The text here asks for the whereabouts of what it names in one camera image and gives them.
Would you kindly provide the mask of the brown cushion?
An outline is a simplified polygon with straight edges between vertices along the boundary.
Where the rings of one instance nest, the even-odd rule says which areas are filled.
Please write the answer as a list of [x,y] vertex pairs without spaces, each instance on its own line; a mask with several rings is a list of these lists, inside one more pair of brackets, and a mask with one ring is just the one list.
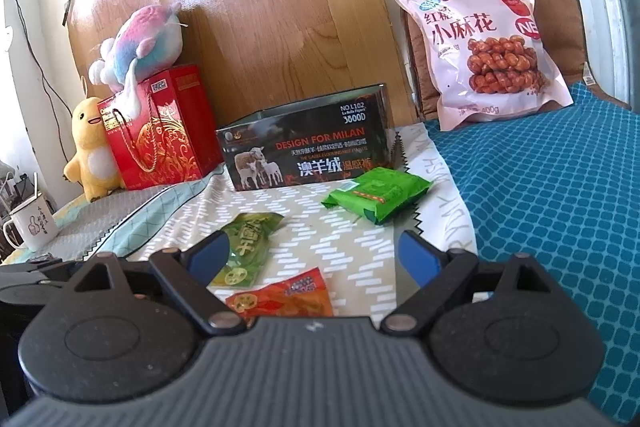
[[[534,15],[544,49],[559,67],[568,87],[582,83],[600,100],[623,109],[630,107],[608,95],[590,72],[586,28],[579,0],[535,0]],[[422,32],[407,13],[401,14],[401,23],[408,42],[409,79],[416,111],[423,120],[435,119],[439,93],[428,71]]]

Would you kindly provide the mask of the red gift box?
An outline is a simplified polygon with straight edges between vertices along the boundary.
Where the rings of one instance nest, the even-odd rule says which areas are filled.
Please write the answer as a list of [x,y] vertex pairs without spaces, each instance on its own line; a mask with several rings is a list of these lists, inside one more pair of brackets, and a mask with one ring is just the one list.
[[107,141],[128,190],[203,178],[222,163],[216,121],[198,66],[179,65],[136,87],[131,117],[115,95],[98,104]]

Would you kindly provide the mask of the black sheep print box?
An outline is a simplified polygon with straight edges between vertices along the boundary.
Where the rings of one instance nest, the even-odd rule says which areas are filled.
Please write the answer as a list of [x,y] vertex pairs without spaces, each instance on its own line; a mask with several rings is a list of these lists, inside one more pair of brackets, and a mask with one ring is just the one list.
[[357,178],[390,165],[383,83],[258,110],[217,131],[235,190]]

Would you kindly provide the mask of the teal blue mat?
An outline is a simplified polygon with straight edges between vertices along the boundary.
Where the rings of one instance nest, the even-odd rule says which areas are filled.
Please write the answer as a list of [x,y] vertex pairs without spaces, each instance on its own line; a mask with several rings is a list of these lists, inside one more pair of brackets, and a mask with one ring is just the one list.
[[533,255],[597,325],[605,357],[589,399],[626,424],[639,413],[639,117],[582,83],[570,94],[549,113],[425,127],[480,257]]

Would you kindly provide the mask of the yellow duck plush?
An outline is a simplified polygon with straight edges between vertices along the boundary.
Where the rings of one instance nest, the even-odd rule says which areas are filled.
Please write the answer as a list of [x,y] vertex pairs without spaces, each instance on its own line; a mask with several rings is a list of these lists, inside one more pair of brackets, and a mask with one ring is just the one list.
[[63,170],[67,181],[82,185],[88,202],[125,187],[108,144],[99,101],[99,98],[92,96],[81,101],[74,109],[72,135],[76,153]]

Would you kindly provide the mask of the red orange snack packet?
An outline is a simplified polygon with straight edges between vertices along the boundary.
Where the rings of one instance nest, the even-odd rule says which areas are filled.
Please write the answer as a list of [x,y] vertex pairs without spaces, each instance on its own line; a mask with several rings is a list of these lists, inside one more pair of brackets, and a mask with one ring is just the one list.
[[226,305],[245,320],[333,315],[329,291],[319,268],[254,291],[241,291],[228,297]]

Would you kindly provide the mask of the patterned bed sheet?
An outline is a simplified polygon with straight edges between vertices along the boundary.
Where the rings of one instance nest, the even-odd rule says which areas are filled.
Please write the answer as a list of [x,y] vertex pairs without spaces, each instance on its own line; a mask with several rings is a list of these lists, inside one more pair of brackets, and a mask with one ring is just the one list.
[[189,248],[241,212],[276,212],[283,221],[271,236],[256,284],[317,268],[335,314],[367,315],[379,322],[416,291],[396,259],[402,231],[416,231],[444,251],[477,250],[469,210],[423,124],[398,128],[390,136],[396,169],[433,185],[386,225],[341,207],[324,208],[322,199],[336,187],[333,182],[237,192],[227,169],[218,167],[198,181],[117,192],[97,202],[78,197],[56,214],[61,231],[37,254],[84,260],[111,251],[129,261],[143,260],[160,248]]

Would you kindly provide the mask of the pink snack bag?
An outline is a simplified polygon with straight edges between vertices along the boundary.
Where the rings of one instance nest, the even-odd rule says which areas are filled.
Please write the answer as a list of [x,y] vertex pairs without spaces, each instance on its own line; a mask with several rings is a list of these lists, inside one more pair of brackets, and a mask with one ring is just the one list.
[[544,49],[535,0],[396,0],[423,37],[442,131],[573,104]]

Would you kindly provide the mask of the bright green snack packet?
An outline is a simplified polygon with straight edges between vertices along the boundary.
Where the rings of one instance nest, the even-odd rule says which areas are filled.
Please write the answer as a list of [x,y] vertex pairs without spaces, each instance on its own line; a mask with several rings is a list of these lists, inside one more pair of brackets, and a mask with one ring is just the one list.
[[344,181],[321,201],[328,209],[340,207],[375,225],[382,225],[422,198],[433,186],[414,174],[376,167]]

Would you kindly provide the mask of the white enamel mug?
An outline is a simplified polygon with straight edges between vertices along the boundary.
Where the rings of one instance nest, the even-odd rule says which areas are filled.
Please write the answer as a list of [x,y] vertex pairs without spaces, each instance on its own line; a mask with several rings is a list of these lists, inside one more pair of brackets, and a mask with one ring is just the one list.
[[[17,244],[12,241],[8,235],[9,225],[14,225],[23,243]],[[2,225],[4,238],[14,249],[27,248],[30,251],[39,251],[51,243],[59,231],[41,192],[14,208],[10,212],[9,220]]]

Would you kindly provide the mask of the dark green snack packet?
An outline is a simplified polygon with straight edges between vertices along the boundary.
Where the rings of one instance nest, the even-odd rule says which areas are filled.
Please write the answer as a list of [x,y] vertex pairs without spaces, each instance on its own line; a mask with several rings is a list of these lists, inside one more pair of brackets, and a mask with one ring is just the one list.
[[267,262],[270,237],[283,219],[276,212],[242,212],[227,223],[222,231],[230,242],[229,258],[209,286],[253,286]]

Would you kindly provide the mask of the pastel plush toy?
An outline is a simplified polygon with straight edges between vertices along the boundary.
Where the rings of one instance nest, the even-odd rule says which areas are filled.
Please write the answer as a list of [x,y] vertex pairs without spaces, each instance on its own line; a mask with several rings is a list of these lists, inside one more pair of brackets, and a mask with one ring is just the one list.
[[137,85],[175,64],[183,47],[180,3],[150,4],[133,12],[113,38],[100,44],[100,58],[89,67],[92,84],[114,93],[122,117],[136,119],[142,109]]

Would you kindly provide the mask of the wooden headboard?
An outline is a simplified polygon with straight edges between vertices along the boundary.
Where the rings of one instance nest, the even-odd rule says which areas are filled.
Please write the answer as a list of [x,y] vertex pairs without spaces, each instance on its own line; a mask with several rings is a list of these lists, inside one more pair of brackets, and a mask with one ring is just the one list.
[[395,124],[418,119],[385,0],[72,0],[78,72],[135,10],[155,3],[180,6],[180,58],[201,69],[219,124],[379,82]]

